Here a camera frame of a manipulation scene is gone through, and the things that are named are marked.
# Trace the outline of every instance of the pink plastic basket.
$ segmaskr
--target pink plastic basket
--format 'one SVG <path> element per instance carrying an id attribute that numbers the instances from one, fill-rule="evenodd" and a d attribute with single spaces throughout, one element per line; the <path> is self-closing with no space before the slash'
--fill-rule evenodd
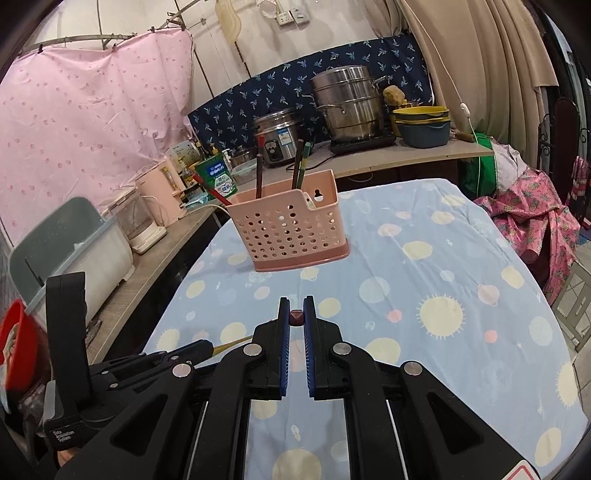
<path id="1" fill-rule="evenodd" d="M 291 179 L 231 197 L 234 221 L 257 272 L 309 267 L 349 255 L 335 176 L 308 174 L 301 190 Z"/>

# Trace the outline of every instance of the wall switch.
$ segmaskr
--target wall switch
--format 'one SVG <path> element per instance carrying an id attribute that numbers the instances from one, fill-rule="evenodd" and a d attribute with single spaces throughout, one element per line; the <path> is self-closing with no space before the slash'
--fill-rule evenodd
<path id="1" fill-rule="evenodd" d="M 280 14 L 277 14 L 276 20 L 280 27 L 293 23 L 294 21 L 289 12 L 281 12 Z"/>
<path id="2" fill-rule="evenodd" d="M 297 25 L 308 23 L 310 21 L 308 14 L 300 8 L 292 8 L 290 13 Z"/>

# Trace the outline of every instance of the white wall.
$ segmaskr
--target white wall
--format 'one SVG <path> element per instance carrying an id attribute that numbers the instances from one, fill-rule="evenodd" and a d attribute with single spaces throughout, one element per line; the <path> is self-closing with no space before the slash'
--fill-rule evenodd
<path id="1" fill-rule="evenodd" d="M 143 33 L 159 27 L 167 12 L 177 12 L 190 0 L 99 0 L 100 24 L 104 34 Z M 255 0 L 234 0 L 242 21 L 237 44 L 251 75 L 304 55 L 345 43 L 375 38 L 359 0 L 281 0 L 284 9 L 305 10 L 310 23 L 279 28 L 275 20 L 262 16 Z M 193 36 L 213 95 L 248 79 L 237 49 L 229 45 L 215 14 L 215 0 L 202 0 L 189 8 L 183 19 Z M 64 0 L 40 25 L 29 43 L 71 35 L 99 33 L 96 0 Z M 66 44 L 68 48 L 100 49 L 100 41 Z M 194 57 L 192 109 L 212 98 L 199 64 Z"/>

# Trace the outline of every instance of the silver bolt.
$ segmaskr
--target silver bolt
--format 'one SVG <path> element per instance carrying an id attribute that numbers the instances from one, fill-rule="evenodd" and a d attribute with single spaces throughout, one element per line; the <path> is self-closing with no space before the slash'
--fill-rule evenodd
<path id="1" fill-rule="evenodd" d="M 175 377 L 183 378 L 191 373 L 191 366 L 187 364 L 178 364 L 173 368 L 173 375 Z"/>
<path id="2" fill-rule="evenodd" d="M 257 356 L 259 353 L 262 352 L 262 348 L 258 343 L 249 343 L 245 345 L 242 349 L 245 355 L 248 356 Z"/>
<path id="3" fill-rule="evenodd" d="M 409 375 L 416 377 L 417 375 L 420 375 L 423 373 L 423 367 L 421 367 L 421 364 L 419 364 L 419 363 L 408 362 L 408 363 L 404 364 L 404 371 L 406 373 L 408 373 Z"/>
<path id="4" fill-rule="evenodd" d="M 334 344 L 333 352 L 337 355 L 349 355 L 351 353 L 351 346 L 348 343 L 339 342 Z"/>

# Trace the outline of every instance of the basket base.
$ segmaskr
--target basket base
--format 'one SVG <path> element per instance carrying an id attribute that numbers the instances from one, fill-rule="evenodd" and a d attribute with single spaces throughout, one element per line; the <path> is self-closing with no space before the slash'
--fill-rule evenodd
<path id="1" fill-rule="evenodd" d="M 297 258 L 254 262 L 254 265 L 257 272 L 293 270 L 295 268 L 311 267 L 312 265 L 320 265 L 322 263 L 332 262 L 333 260 L 340 260 L 341 258 L 348 257 L 350 252 L 349 241 L 347 240 L 344 245 L 331 248 L 330 250 L 303 255 L 302 257 Z"/>

